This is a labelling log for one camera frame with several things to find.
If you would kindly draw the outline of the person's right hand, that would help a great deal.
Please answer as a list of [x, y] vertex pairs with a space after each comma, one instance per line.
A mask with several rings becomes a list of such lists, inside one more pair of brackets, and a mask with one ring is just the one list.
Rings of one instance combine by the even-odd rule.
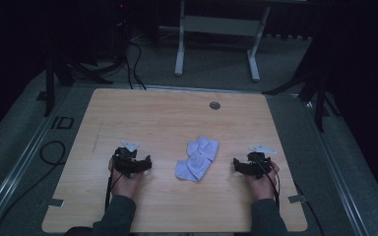
[[254, 198], [259, 200], [273, 200], [275, 198], [275, 189], [277, 187], [277, 177], [279, 167], [272, 162], [273, 169], [268, 176], [257, 179], [255, 176], [245, 175], [245, 179], [250, 186]]

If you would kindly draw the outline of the white cloth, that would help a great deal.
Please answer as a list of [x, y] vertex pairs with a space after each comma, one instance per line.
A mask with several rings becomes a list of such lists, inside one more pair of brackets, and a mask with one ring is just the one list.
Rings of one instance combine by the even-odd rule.
[[178, 160], [175, 165], [175, 176], [180, 180], [198, 182], [207, 173], [214, 162], [220, 143], [200, 136], [196, 141], [187, 144], [188, 158]]

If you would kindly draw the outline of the person's left hand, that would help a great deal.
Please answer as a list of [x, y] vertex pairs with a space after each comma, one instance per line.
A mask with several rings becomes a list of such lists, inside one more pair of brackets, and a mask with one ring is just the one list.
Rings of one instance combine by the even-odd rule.
[[109, 192], [112, 196], [124, 196], [133, 199], [137, 193], [138, 186], [144, 176], [143, 172], [134, 174], [130, 178], [122, 175], [114, 168], [113, 159], [109, 160], [108, 169], [111, 172], [111, 184]]

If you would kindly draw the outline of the wooden table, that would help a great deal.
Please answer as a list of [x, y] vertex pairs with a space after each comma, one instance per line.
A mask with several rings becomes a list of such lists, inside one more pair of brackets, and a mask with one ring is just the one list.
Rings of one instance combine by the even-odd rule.
[[[210, 103], [220, 104], [219, 110]], [[200, 136], [220, 143], [216, 159], [198, 182], [179, 180], [178, 160]], [[304, 231], [296, 193], [267, 99], [261, 94], [98, 88], [94, 91], [41, 224], [47, 233], [90, 226], [104, 213], [108, 161], [123, 142], [150, 156], [153, 167], [139, 186], [135, 232], [247, 232], [253, 201], [232, 160], [245, 160], [250, 147], [274, 149], [280, 167], [280, 213], [288, 230]]]

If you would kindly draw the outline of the white desk frame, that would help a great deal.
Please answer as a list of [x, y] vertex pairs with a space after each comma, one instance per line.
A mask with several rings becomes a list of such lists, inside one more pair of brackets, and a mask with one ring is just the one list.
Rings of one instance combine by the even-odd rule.
[[185, 13], [186, 0], [180, 0], [179, 13], [179, 41], [175, 61], [174, 74], [183, 74], [185, 57], [185, 33], [202, 32], [213, 34], [227, 34], [251, 36], [254, 38], [253, 46], [246, 50], [251, 79], [253, 82], [260, 81], [259, 68], [256, 61], [257, 50], [263, 36], [265, 26], [271, 11], [270, 7], [265, 7], [260, 20], [226, 19], [187, 15]]

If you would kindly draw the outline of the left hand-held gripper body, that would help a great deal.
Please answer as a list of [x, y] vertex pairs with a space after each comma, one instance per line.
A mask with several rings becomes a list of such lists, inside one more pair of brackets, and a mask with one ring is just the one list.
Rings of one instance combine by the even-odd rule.
[[122, 146], [118, 147], [112, 156], [114, 169], [130, 178], [139, 173], [136, 157], [137, 147], [134, 144], [123, 142]]

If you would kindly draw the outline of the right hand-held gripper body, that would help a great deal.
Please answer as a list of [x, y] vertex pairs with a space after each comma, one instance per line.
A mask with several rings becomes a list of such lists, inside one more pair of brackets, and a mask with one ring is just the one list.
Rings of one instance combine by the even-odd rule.
[[249, 148], [250, 152], [247, 154], [249, 163], [248, 175], [253, 175], [257, 179], [267, 176], [273, 169], [272, 160], [267, 153], [276, 153], [274, 149], [265, 146], [255, 146]]

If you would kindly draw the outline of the metal floor rail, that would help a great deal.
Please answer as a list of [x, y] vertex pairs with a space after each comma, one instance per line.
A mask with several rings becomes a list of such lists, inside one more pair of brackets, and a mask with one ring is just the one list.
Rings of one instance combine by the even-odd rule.
[[23, 149], [16, 155], [14, 164], [11, 165], [10, 169], [6, 172], [6, 176], [0, 185], [0, 222], [4, 219], [6, 211], [9, 208], [8, 203], [25, 172], [29, 168], [29, 165], [41, 145], [44, 136], [49, 130], [50, 125], [55, 120], [55, 113], [60, 109], [69, 93], [69, 88], [63, 88], [58, 92], [58, 97], [56, 98], [54, 106], [50, 109], [47, 115], [40, 118], [39, 124], [33, 130], [28, 142], [25, 145], [19, 144]]
[[340, 201], [345, 209], [346, 216], [350, 222], [354, 235], [369, 236], [367, 228], [355, 204], [355, 200], [350, 193], [345, 178], [341, 173], [341, 170], [335, 160], [331, 148], [329, 147], [326, 136], [319, 130], [314, 122], [314, 116], [316, 115], [316, 106], [313, 105], [311, 101], [305, 101], [303, 107], [306, 112], [307, 119], [312, 123], [313, 131], [317, 136], [317, 140], [321, 146], [322, 151], [324, 152], [328, 171], [330, 172], [331, 178], [338, 192]]

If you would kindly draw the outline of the black stand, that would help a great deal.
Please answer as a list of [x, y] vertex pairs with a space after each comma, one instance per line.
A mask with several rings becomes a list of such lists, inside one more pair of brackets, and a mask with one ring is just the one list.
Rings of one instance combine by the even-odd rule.
[[291, 89], [301, 83], [304, 83], [298, 97], [301, 101], [310, 102], [313, 97], [316, 97], [314, 122], [320, 132], [323, 128], [323, 112], [325, 102], [325, 91], [327, 84], [326, 72], [310, 72], [303, 76], [294, 76], [293, 79], [277, 88], [263, 91], [266, 95], [277, 95], [287, 89]]
[[87, 69], [85, 66], [82, 66], [80, 63], [75, 62], [73, 59], [65, 55], [61, 55], [60, 57], [51, 56], [46, 60], [46, 64], [45, 64], [45, 75], [46, 75], [46, 79], [45, 79], [46, 108], [44, 112], [45, 117], [48, 117], [50, 115], [52, 109], [55, 106], [54, 77], [57, 72], [59, 72], [59, 74], [62, 75], [62, 69], [61, 69], [62, 66], [64, 67], [72, 66], [74, 69], [83, 73], [86, 77], [92, 79], [93, 81], [97, 83], [112, 85], [111, 81], [101, 78], [96, 73], [92, 72], [91, 70]]

